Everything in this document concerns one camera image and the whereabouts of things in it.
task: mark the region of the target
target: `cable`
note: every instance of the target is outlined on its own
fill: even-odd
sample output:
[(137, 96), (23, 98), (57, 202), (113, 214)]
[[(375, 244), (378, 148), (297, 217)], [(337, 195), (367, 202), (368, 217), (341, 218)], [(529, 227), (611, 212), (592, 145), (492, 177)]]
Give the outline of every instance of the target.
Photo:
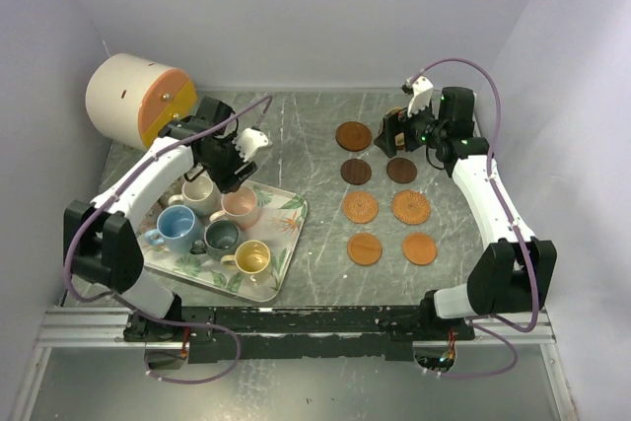
[(513, 354), (513, 360), (511, 361), (511, 363), (501, 369), (491, 370), (489, 372), (483, 372), (480, 374), (451, 374), (449, 372), (442, 373), (442, 372), (436, 372), (434, 370), (428, 369), (429, 372), (436, 372), (437, 376), (440, 377), (441, 379), (447, 378), (447, 379), (456, 379), (456, 380), (472, 380), (472, 379), (483, 379), (487, 377), (495, 377), (496, 375), (506, 374), (507, 372), (515, 368), (515, 366), (520, 360), (520, 356), (517, 353), (517, 349), (515, 348), (515, 346), (506, 337), (498, 334), (497, 332), (493, 332), (492, 330), (489, 330), (486, 327), (483, 327), (476, 323), (473, 323), (471, 327), (473, 327), (474, 329), (481, 330), (482, 332), (486, 332), (487, 334), (492, 335), (493, 337), (500, 339), (502, 342), (504, 342), (506, 346), (509, 348), (509, 350), (511, 351), (511, 353)]
[[(181, 146), (181, 145), (188, 145), (189, 143), (194, 142), (195, 140), (200, 140), (204, 137), (207, 137), (209, 135), (212, 135), (213, 133), (217, 132), (218, 130), (220, 130), (221, 128), (227, 126), (229, 123), (233, 122), (234, 120), (239, 119), (239, 117), (241, 117), (242, 115), (248, 113), (249, 111), (251, 111), (252, 109), (254, 109), (255, 107), (257, 107), (258, 105), (261, 105), (263, 103), (265, 104), (265, 109), (263, 110), (261, 116), (258, 119), (258, 123), (260, 123), (260, 120), (262, 120), (262, 118), (265, 116), (265, 114), (267, 113), (267, 111), (269, 110), (269, 107), (271, 105), (273, 101), (273, 98), (271, 95), (265, 95), (263, 98), (254, 101), (253, 103), (251, 103), (250, 105), (246, 106), (245, 108), (241, 109), (239, 112), (235, 113), (234, 115), (231, 115), (230, 117), (228, 117), (226, 120), (212, 126), (211, 128), (204, 130), (203, 132), (199, 132), (196, 133), (195, 135), (191, 135), (190, 137), (186, 137), (182, 140), (178, 140), (177, 142), (172, 143), (171, 145), (166, 146), (165, 148), (159, 150), (158, 152), (156, 152), (155, 157), (151, 157), (148, 158), (147, 160), (145, 160), (144, 162), (142, 162), (138, 168), (136, 168), (128, 177), (127, 179), (115, 190), (115, 192), (112, 194), (112, 196), (105, 201), (105, 203), (101, 206), (98, 207), (97, 209), (95, 209), (95, 211), (88, 217), (88, 219), (86, 219), (86, 221), (79, 227), (79, 229), (77, 230), (77, 232), (75, 233), (75, 235), (73, 236), (70, 245), (68, 246), (68, 251), (66, 253), (66, 258), (64, 259), (64, 270), (63, 270), (63, 278), (64, 278), (64, 283), (66, 285), (66, 289), (68, 290), (68, 293), (70, 293), (77, 301), (82, 302), (82, 303), (89, 303), (92, 301), (96, 301), (99, 298), (102, 298), (104, 296), (108, 296), (108, 295), (112, 295), (113, 292), (112, 291), (104, 291), (102, 293), (99, 293), (91, 298), (85, 298), (83, 296), (81, 296), (76, 288), (73, 286), (72, 284), (72, 260), (74, 257), (74, 254), (77, 250), (77, 246), (79, 245), (79, 241), (81, 240), (81, 238), (83, 237), (83, 235), (86, 233), (86, 231), (90, 228), (90, 226), (99, 218), (99, 216), (101, 216), (101, 214), (104, 213), (105, 210), (107, 210), (109, 208), (109, 206), (111, 206), (115, 200), (117, 199), (116, 196), (120, 196), (125, 189), (127, 189), (132, 182), (134, 182), (140, 175), (142, 175), (142, 173), (149, 168), (149, 166), (154, 163), (155, 160), (158, 160), (160, 157), (162, 157), (163, 155), (167, 154), (168, 152), (170, 152), (171, 150), (174, 150), (175, 148)], [(138, 314), (148, 320), (151, 320), (155, 323), (158, 324), (163, 324), (163, 325), (170, 325), (170, 326), (174, 326), (174, 327), (198, 327), (198, 328), (203, 328), (203, 329), (215, 329), (215, 330), (220, 330), (222, 332), (227, 333), (228, 335), (230, 335), (234, 340), (235, 340), (235, 345), (237, 346), (237, 354), (235, 355), (235, 360), (232, 362), (232, 364), (223, 372), (221, 372), (218, 375), (215, 375), (213, 377), (209, 377), (207, 379), (202, 379), (202, 380), (194, 380), (194, 381), (189, 381), (189, 380), (178, 380), (178, 379), (172, 379), (169, 377), (160, 377), (159, 375), (155, 374), (153, 371), (151, 371), (149, 369), (149, 365), (147, 360), (145, 359), (145, 366), (147, 368), (147, 375), (157, 379), (157, 380), (161, 380), (163, 382), (169, 382), (169, 383), (173, 383), (173, 384), (181, 384), (181, 385), (199, 385), (199, 384), (205, 384), (208, 382), (212, 382), (214, 380), (217, 380), (221, 377), (224, 377), (225, 375), (227, 375), (230, 371), (232, 371), (236, 366), (237, 363), (239, 362), (239, 359), (241, 358), (241, 342), (239, 341), (239, 338), (237, 337), (237, 335), (231, 331), (229, 328), (224, 327), (223, 325), (218, 325), (218, 324), (212, 324), (212, 323), (203, 323), (203, 322), (181, 322), (181, 321), (177, 321), (177, 320), (167, 320), (167, 319), (160, 319), (158, 317), (153, 317), (151, 315), (148, 315), (144, 312), (141, 312), (140, 310), (138, 310), (138, 308), (135, 308), (134, 306), (130, 305), (129, 303), (127, 303), (126, 301), (122, 300), (121, 298), (116, 297), (116, 300), (119, 301), (120, 303), (124, 304), (127, 308), (129, 308), (132, 311), (136, 311), (138, 312)]]
[[(495, 182), (495, 177), (493, 176), (493, 169), (492, 169), (493, 156), (495, 155), (495, 149), (497, 147), (497, 141), (500, 134), (500, 124), (502, 123), (502, 103), (500, 101), (500, 93), (497, 90), (495, 81), (493, 81), (493, 78), (491, 78), (489, 73), (487, 73), (484, 68), (482, 68), (480, 65), (478, 65), (477, 63), (473, 61), (469, 61), (468, 59), (464, 59), (464, 58), (446, 58), (446, 59), (441, 59), (440, 61), (436, 61), (430, 64), (429, 66), (421, 69), (419, 73), (417, 73), (416, 75), (408, 79), (406, 81), (406, 84), (407, 86), (411, 86), (426, 71), (430, 70), (434, 66), (437, 66), (442, 63), (447, 63), (447, 62), (463, 63), (477, 69), (482, 74), (482, 76), (484, 76), (486, 81), (489, 83), (489, 86), (491, 87), (491, 91), (493, 92), (493, 98), (495, 99), (495, 127), (493, 129), (493, 136), (491, 138), (491, 143), (489, 145), (489, 151), (486, 155), (486, 173), (487, 173), (489, 182), (491, 184), (491, 187), (493, 188), (493, 192), (495, 193), (498, 201), (500, 202), (500, 205), (502, 206), (502, 209), (504, 210), (504, 213), (506, 214), (506, 217), (509, 220), (511, 227), (513, 231), (515, 232), (515, 236), (520, 246), (520, 250), (522, 251), (522, 254), (524, 255), (524, 263), (526, 264), (526, 272), (528, 275), (528, 281), (530, 284), (530, 292), (532, 295), (532, 312), (530, 315), (530, 322), (527, 324), (526, 327), (520, 326), (512, 322), (511, 320), (506, 319), (503, 316), (498, 316), (498, 315), (490, 315), (490, 316), (496, 318), (497, 320), (500, 320), (501, 322), (506, 324), (508, 327), (511, 327), (519, 332), (531, 332), (536, 327), (539, 310), (540, 310), (538, 288), (536, 284), (536, 276), (534, 274), (534, 266), (532, 265), (532, 259), (530, 258), (530, 253), (528, 252), (526, 241), (524, 239), (524, 236), (522, 235), (522, 231), (517, 225), (515, 216), (513, 216), (513, 213), (511, 212), (511, 209), (508, 203), (504, 199), (504, 196), (500, 192), (500, 188)], [(475, 379), (475, 378), (482, 378), (482, 377), (492, 377), (495, 375), (504, 374), (508, 372), (509, 370), (513, 369), (517, 365), (517, 361), (518, 361), (517, 350), (515, 350), (515, 347), (506, 338), (504, 338), (500, 334), (497, 334), (496, 332), (493, 332), (492, 330), (486, 329), (472, 322), (473, 320), (484, 318), (484, 317), (485, 316), (468, 317), (467, 320), (471, 322), (471, 327), (477, 328), (503, 341), (509, 347), (509, 349), (511, 349), (511, 352), (513, 352), (513, 362), (509, 364), (507, 367), (505, 367), (504, 369), (500, 369), (496, 371), (484, 372), (480, 374), (451, 374), (451, 375), (443, 374), (443, 377), (448, 377), (448, 378), (453, 378), (453, 379)]]
[(427, 163), (430, 164), (430, 167), (432, 167), (434, 170), (438, 170), (439, 172), (441, 172), (442, 170), (445, 169), (445, 167), (438, 167), (436, 165), (434, 165), (432, 163), (432, 159), (430, 158), (430, 149), (429, 147), (425, 147), (425, 160), (427, 161)]
[[(443, 128), (445, 127), (445, 125), (447, 125), (447, 121), (443, 120), (441, 123), (438, 122), (434, 122), (433, 125), (431, 125), (431, 129), (426, 133), (426, 135), (428, 137), (431, 137), (435, 132), (437, 133), (437, 137), (440, 139), (441, 138), (441, 132), (443, 131)], [(443, 171), (445, 169), (445, 167), (438, 167), (436, 165), (434, 165), (432, 163), (432, 159), (430, 158), (430, 147), (429, 145), (425, 146), (425, 160), (427, 161), (427, 163), (430, 164), (430, 167), (432, 167), (435, 170), (438, 170), (439, 172)]]

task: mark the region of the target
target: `woven coaster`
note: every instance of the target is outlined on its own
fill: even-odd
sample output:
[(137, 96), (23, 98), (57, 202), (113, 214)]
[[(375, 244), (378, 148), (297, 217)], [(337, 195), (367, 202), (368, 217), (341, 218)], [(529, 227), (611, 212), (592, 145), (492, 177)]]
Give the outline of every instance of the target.
[(415, 265), (428, 265), (436, 258), (438, 249), (434, 239), (416, 232), (403, 240), (403, 254)]
[(358, 265), (368, 266), (377, 261), (382, 256), (382, 243), (372, 234), (363, 232), (355, 234), (348, 240), (346, 245), (348, 256)]
[(367, 224), (377, 217), (379, 204), (372, 194), (354, 191), (342, 201), (342, 211), (355, 224)]
[(420, 192), (405, 189), (392, 199), (392, 213), (405, 224), (422, 224), (429, 219), (430, 212), (430, 201)]
[(361, 152), (371, 144), (373, 134), (363, 123), (344, 122), (337, 127), (335, 140), (344, 150)]

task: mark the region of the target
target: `scratched metal surface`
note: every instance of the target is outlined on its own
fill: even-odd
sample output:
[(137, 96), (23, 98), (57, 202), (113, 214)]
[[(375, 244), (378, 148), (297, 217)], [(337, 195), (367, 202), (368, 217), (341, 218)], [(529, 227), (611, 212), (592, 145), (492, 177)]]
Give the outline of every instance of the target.
[[(200, 386), (146, 377), (143, 349), (55, 348), (31, 419), (109, 420), (558, 420), (541, 350), (519, 345), (520, 362), (501, 377), (474, 382), (423, 377), (413, 362), (381, 358), (246, 360)], [(498, 346), (463, 346), (457, 369), (505, 366)], [(188, 366), (171, 377), (202, 379), (228, 366)]]
[[(259, 96), (206, 94), (236, 108)], [(349, 153), (335, 142), (337, 126), (347, 120), (364, 122), (376, 136), (381, 117), (393, 107), (407, 106), (407, 96), (401, 92), (276, 93), (274, 98), (261, 127), (274, 146), (259, 162), (260, 170), (252, 179), (302, 194), (309, 203), (309, 216), (282, 290), (265, 306), (417, 304), (427, 290), (465, 280), (483, 248), (468, 205), (445, 172), (425, 163), (422, 150), (401, 152), (399, 156), (416, 164), (418, 177), (409, 184), (397, 184), (387, 177), (388, 159), (377, 147)], [(251, 124), (256, 116), (250, 114), (242, 124)], [(114, 144), (101, 190), (114, 184), (141, 157), (141, 152)], [(362, 158), (370, 164), (373, 176), (369, 182), (353, 186), (341, 178), (339, 168), (349, 158)], [(406, 226), (390, 211), (394, 194), (408, 188), (424, 192), (432, 205), (430, 219), (420, 226)], [(380, 204), (378, 217), (367, 225), (353, 224), (341, 211), (344, 196), (359, 189), (373, 193)], [(377, 264), (361, 267), (348, 258), (346, 243), (358, 232), (375, 234), (382, 242), (384, 254)], [(439, 253), (432, 264), (418, 267), (404, 258), (401, 243), (411, 232), (424, 232), (436, 240)], [(180, 294), (186, 305), (250, 305), (172, 277), (156, 277)], [(77, 285), (85, 294), (97, 291), (81, 281)], [(75, 302), (68, 299), (66, 305)]]

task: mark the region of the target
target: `black base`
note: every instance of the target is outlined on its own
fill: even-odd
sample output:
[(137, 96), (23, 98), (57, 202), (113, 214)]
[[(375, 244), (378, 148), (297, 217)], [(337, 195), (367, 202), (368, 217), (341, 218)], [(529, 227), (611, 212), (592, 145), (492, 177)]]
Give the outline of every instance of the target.
[[(447, 341), (453, 328), (459, 340), (472, 340), (463, 319), (432, 319), (430, 302), (416, 306), (348, 306), (309, 308), (184, 307), (190, 322), (213, 322), (239, 335), (242, 359), (299, 359), (302, 357), (370, 357), (412, 361), (412, 343)], [(147, 321), (130, 317), (127, 342), (165, 341)], [(169, 340), (182, 341), (183, 331)], [(192, 364), (232, 360), (235, 342), (219, 331), (192, 329), (188, 361)]]

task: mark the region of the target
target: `tray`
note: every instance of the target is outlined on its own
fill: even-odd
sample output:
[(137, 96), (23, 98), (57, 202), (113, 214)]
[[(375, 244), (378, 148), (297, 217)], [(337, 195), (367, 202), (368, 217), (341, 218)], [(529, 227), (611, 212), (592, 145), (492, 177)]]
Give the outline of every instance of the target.
[[(246, 181), (245, 184), (254, 190), (261, 208), (258, 222), (245, 231), (245, 237), (265, 242), (272, 253), (272, 277), (265, 284), (254, 285), (243, 278), (239, 270), (223, 265), (205, 253), (170, 253), (165, 247), (149, 246), (140, 235), (138, 244), (145, 257), (145, 264), (162, 273), (246, 300), (264, 303), (274, 299), (280, 292), (307, 218), (307, 201), (298, 194), (276, 187), (254, 181)], [(155, 228), (161, 210), (160, 204), (156, 204), (139, 230), (144, 233)], [(208, 225), (208, 218), (201, 220), (204, 226)]]

